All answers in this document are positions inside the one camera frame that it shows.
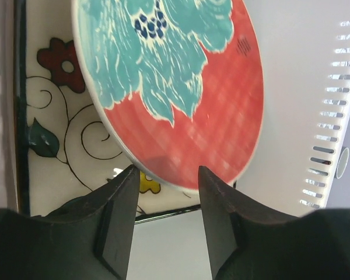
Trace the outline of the grey mug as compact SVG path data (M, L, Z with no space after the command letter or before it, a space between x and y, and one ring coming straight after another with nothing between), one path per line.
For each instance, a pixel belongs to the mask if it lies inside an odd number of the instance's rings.
M348 160L349 160L349 148L346 146L343 146L341 149L341 153L339 155L337 168L335 171L334 177L336 179L340 179L344 175L345 169L347 168Z

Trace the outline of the square floral ceramic plate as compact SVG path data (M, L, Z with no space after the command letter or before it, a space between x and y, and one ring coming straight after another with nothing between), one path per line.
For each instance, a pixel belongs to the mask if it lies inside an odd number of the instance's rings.
M16 154L21 213L47 215L130 161L100 121L74 47L69 1L16 1Z

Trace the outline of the red plate teal flower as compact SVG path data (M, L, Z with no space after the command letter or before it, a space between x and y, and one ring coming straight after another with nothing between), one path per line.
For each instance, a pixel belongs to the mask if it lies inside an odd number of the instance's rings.
M243 1L72 1L78 61L109 134L140 170L196 193L228 184L263 125L263 68Z

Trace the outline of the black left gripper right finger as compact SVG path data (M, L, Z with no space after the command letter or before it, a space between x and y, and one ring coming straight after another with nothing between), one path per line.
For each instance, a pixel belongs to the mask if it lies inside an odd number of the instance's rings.
M205 166L198 186L213 279L350 279L350 209L297 218L255 201Z

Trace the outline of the white plastic bin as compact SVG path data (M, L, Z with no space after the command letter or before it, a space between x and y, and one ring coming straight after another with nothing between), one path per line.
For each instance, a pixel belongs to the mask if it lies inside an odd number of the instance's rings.
M0 1L0 208L19 211L15 2ZM264 71L261 140L236 188L291 215L350 207L350 1L247 1ZM349 148L344 175L335 171ZM210 279L199 199L144 179L129 279Z

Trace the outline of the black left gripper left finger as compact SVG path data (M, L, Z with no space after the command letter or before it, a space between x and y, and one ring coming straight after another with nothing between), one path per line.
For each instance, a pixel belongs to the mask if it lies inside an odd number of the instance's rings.
M0 208L0 279L125 279L139 181L129 166L46 216Z

